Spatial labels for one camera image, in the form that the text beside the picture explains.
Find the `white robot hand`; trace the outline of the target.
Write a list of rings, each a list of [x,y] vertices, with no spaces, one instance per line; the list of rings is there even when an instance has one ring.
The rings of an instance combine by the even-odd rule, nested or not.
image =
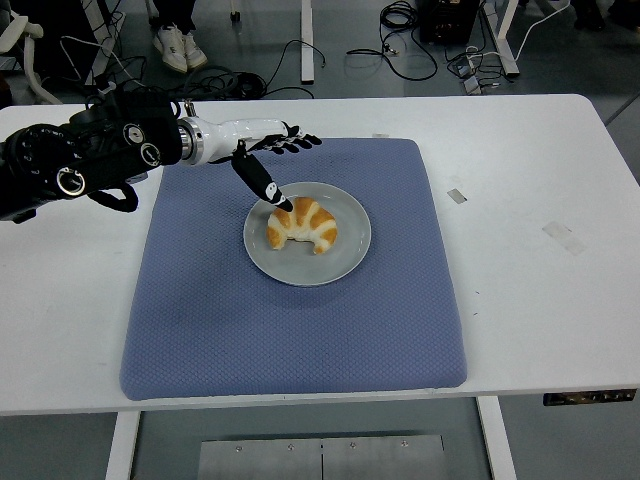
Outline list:
[[[256,151],[275,154],[298,153],[311,149],[322,141],[299,126],[290,126],[277,119],[250,119],[227,121],[221,124],[204,122],[198,134],[202,149],[197,160],[203,163],[231,162],[236,174],[249,189],[277,208],[291,212],[293,206],[279,189],[271,175],[254,155]]]

